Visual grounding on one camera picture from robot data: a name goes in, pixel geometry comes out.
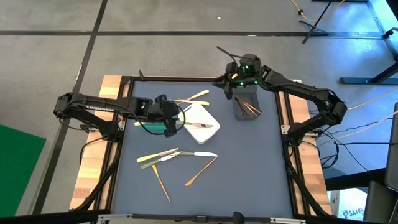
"concrete floor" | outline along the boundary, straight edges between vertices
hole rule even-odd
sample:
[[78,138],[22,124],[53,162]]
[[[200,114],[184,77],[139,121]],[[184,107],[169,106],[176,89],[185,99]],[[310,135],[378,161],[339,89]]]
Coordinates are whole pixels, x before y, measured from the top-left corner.
[[[311,18],[326,5],[311,0],[296,2]],[[371,2],[376,12],[383,12],[378,15],[385,29],[397,26],[384,0]],[[92,30],[100,5],[101,0],[0,0],[0,30]],[[252,0],[250,4],[239,0],[115,0],[109,1],[100,30],[306,31],[299,19],[288,0]],[[365,4],[344,3],[318,26],[331,32],[378,32]],[[20,204],[20,215],[29,211],[59,129],[52,114],[56,97],[72,89],[88,39],[0,36],[0,99],[6,108],[0,111],[0,123],[47,139]],[[217,50],[217,45],[238,55],[257,54],[264,64],[287,78],[331,88],[348,106],[393,88],[338,83],[341,76],[373,77],[392,65],[394,60],[383,40],[311,38],[305,45],[301,41],[301,37],[97,37],[80,92],[98,95],[103,75],[137,75],[139,69],[145,75],[220,75],[230,58]],[[347,112],[343,123],[331,130],[377,121],[392,113],[396,101],[398,91]],[[343,142],[388,141],[390,130],[391,122],[386,121]],[[43,212],[68,210],[85,139],[85,133],[68,131]],[[386,146],[349,148],[367,169],[386,164]],[[335,147],[327,144],[320,150],[327,156]],[[325,170],[325,177],[362,171],[342,148],[338,162]]]

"tripod stand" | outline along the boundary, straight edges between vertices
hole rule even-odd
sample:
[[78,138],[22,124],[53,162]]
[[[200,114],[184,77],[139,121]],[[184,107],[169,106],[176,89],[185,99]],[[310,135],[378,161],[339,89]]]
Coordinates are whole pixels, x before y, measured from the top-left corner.
[[[317,28],[317,25],[319,23],[319,21],[322,19],[323,15],[325,14],[326,10],[328,10],[329,6],[331,4],[331,1],[328,3],[328,5],[326,6],[326,8],[323,10],[321,16],[318,18],[318,20],[316,21],[316,23],[314,25],[309,24],[307,22],[304,22],[303,20],[299,20],[300,23],[305,24],[308,26],[308,28],[311,28],[310,31],[307,33],[307,36],[305,36],[304,40],[303,40],[303,44],[305,44],[308,40],[308,38],[310,38],[310,36],[317,36],[317,37],[324,37],[324,36],[328,36],[329,33],[321,30],[319,28]],[[299,10],[298,14],[301,15],[301,13],[303,13],[303,10]]]

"white cable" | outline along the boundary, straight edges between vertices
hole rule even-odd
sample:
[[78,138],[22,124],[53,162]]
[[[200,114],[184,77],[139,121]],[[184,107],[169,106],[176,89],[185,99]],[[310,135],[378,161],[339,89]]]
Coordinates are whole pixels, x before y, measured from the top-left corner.
[[333,139],[331,139],[331,140],[329,140],[329,141],[326,141],[326,142],[324,142],[324,143],[320,144],[318,147],[320,147],[320,146],[322,146],[322,145],[324,145],[324,144],[326,144],[326,143],[328,143],[328,142],[331,142],[331,141],[336,141],[337,139],[346,138],[346,137],[348,137],[348,136],[352,136],[352,135],[354,135],[354,134],[361,133],[361,132],[363,132],[363,131],[365,131],[365,130],[367,130],[367,129],[369,129],[369,128],[373,128],[373,127],[375,127],[376,125],[380,124],[381,122],[383,122],[383,121],[385,121],[385,120],[389,119],[390,117],[394,116],[396,113],[398,113],[398,110],[397,110],[397,111],[395,111],[395,112],[393,112],[393,113],[392,113],[392,114],[390,114],[389,116],[386,116],[384,119],[381,119],[381,120],[380,120],[380,121],[378,121],[376,124],[370,125],[370,126],[368,126],[367,128],[361,129],[361,130],[359,130],[359,131],[356,131],[356,132],[354,132],[354,133],[351,133],[351,134],[346,134],[346,135],[344,135],[344,136],[341,136],[341,137],[338,137],[338,138],[333,138]]
[[383,96],[385,96],[385,95],[387,95],[387,94],[389,94],[389,93],[391,93],[392,91],[395,91],[395,90],[398,90],[398,87],[395,87],[395,88],[393,88],[392,90],[388,91],[387,93],[381,94],[380,96],[377,96],[377,97],[375,97],[375,98],[372,98],[372,99],[370,99],[369,101],[366,101],[365,103],[361,103],[360,105],[353,106],[352,108],[347,108],[347,109],[348,109],[348,110],[353,110],[353,109],[359,108],[359,107],[361,107],[361,106],[363,106],[363,105],[366,105],[366,104],[368,104],[368,103],[370,103],[370,102],[372,102],[372,101],[374,101],[374,100],[377,100],[378,98],[383,97]]

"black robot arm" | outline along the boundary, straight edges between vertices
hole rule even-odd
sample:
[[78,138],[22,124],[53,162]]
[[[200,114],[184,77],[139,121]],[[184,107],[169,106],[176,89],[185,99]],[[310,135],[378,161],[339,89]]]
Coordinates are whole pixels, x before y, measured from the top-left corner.
[[170,137],[177,132],[173,117],[179,113],[179,109],[174,102],[167,101],[165,95],[158,96],[153,103],[147,98],[124,97],[115,100],[67,93],[58,97],[54,115],[59,119],[75,118],[83,122],[80,126],[82,129],[98,129],[104,140],[118,142],[121,139],[118,122],[105,121],[87,110],[117,112],[123,118],[142,122],[163,122],[166,129],[161,134]]
[[266,65],[261,65],[259,57],[246,54],[242,57],[227,53],[229,56],[239,57],[240,66],[236,61],[227,64],[225,74],[217,77],[213,85],[224,89],[227,99],[232,98],[232,89],[239,86],[259,85],[262,89],[271,92],[284,92],[312,101],[318,108],[319,114],[302,122],[290,124],[287,138],[292,146],[302,142],[305,133],[324,125],[340,124],[346,113],[347,106],[326,88],[315,88],[285,78],[282,74],[273,71]]

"wooden plank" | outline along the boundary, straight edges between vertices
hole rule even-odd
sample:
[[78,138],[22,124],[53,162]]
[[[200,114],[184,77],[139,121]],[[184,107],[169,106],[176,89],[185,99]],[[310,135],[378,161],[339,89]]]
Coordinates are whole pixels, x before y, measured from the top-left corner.
[[[99,92],[99,96],[116,99],[118,96],[120,80],[120,75],[105,75],[101,90]],[[123,91],[124,96],[127,96],[126,89],[127,88],[125,88]],[[284,123],[288,124],[286,107],[284,104],[284,96],[282,93],[279,96],[282,106]],[[290,96],[290,102],[292,106],[294,121],[302,122],[309,119],[310,115],[308,113],[308,106],[307,102],[304,99],[298,98],[296,96]],[[113,117],[113,114],[109,112],[96,111],[95,114],[105,120],[112,120]],[[101,135],[99,132],[89,133],[87,142],[99,138],[100,136]],[[312,138],[305,137],[304,141],[313,142],[314,144],[316,144]],[[76,180],[75,191],[72,197],[72,201],[70,203],[70,208],[76,208],[77,206],[79,206],[84,201],[84,198],[88,196],[88,194],[98,183],[99,173],[101,172],[101,166],[105,153],[105,147],[106,142],[104,141],[98,141],[86,147],[78,178]],[[111,151],[111,161],[113,159],[115,149],[116,145],[114,144],[113,150]],[[315,200],[322,206],[322,208],[326,212],[331,213],[331,208],[326,192],[326,185],[323,179],[323,172],[318,157],[318,151],[313,146],[308,144],[301,144],[299,149],[306,186],[308,187],[311,194],[314,196]],[[100,208],[104,208],[104,202],[106,201],[106,197],[108,196],[108,188],[109,181],[104,187],[105,190],[103,191],[103,195],[101,197]],[[303,214],[304,210],[302,198],[300,190],[296,184],[295,194],[297,197],[298,212]]]

